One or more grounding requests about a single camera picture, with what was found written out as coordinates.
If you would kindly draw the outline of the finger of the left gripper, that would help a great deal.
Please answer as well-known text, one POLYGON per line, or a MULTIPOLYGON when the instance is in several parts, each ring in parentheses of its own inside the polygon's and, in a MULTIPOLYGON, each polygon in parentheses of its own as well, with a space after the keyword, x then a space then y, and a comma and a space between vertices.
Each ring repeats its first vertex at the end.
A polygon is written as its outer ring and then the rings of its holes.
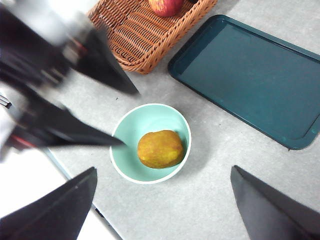
POLYGON ((122 93, 139 93, 110 50, 105 30, 92 29, 82 46, 85 51, 73 67, 75 71, 122 93))
POLYGON ((33 101, 22 115, 23 140, 33 146, 120 146, 124 143, 73 116, 65 107, 44 99, 33 101))

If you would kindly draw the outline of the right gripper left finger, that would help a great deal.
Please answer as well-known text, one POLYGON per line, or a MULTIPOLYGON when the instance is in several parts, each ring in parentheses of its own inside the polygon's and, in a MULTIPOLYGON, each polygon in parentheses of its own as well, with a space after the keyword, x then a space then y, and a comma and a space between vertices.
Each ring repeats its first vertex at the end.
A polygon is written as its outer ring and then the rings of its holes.
POLYGON ((87 169, 42 198, 2 217, 2 240, 75 240, 92 206, 97 170, 87 169))

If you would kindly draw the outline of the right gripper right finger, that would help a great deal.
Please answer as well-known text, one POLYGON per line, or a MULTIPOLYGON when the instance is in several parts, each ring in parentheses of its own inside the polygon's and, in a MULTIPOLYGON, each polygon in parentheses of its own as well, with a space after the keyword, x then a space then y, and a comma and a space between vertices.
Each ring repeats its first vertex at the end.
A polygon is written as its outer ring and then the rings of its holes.
POLYGON ((236 205, 252 240, 318 240, 319 212, 295 201, 234 165, 230 181, 236 205))

